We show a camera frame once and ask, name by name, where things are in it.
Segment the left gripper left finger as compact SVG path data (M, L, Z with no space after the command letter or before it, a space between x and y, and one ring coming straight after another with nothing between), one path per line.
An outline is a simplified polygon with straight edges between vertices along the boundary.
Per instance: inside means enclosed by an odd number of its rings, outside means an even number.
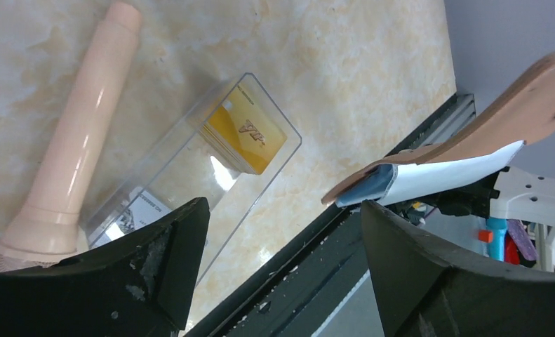
M197 197L52 267L0 273L0 336L176 336L187 325L208 233Z

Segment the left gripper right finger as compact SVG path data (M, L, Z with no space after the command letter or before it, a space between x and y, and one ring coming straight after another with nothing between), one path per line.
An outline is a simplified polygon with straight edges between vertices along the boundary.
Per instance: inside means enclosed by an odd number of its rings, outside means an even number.
M474 253L373 201L361 228L386 336L555 336L555 273Z

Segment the clear plastic card box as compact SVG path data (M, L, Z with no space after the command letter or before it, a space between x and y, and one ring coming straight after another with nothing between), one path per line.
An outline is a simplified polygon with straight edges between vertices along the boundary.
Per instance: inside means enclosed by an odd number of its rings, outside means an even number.
M205 120L237 85L246 87L288 137L260 175L232 169L201 135ZM87 241L95 228L88 223L89 220L122 191L130 192L141 186L165 203L170 211L193 198L204 197L208 201L210 221L199 267L199 277L203 277L301 143L300 133L253 73L247 72L221 81L178 119L115 185L102 205L88 214L85 223Z

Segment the brown leather card holder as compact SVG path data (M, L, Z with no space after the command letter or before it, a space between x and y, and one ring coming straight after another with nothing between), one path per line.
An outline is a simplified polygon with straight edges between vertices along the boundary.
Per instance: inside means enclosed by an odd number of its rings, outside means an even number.
M374 199L387 206L469 185L554 132L555 51L447 141L374 161L338 183L321 203L343 207Z

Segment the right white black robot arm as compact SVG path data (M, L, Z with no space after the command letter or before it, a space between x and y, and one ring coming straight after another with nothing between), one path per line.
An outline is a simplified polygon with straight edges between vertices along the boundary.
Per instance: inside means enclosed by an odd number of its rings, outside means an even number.
M514 166L417 200L448 216L517 219L555 227L555 178Z

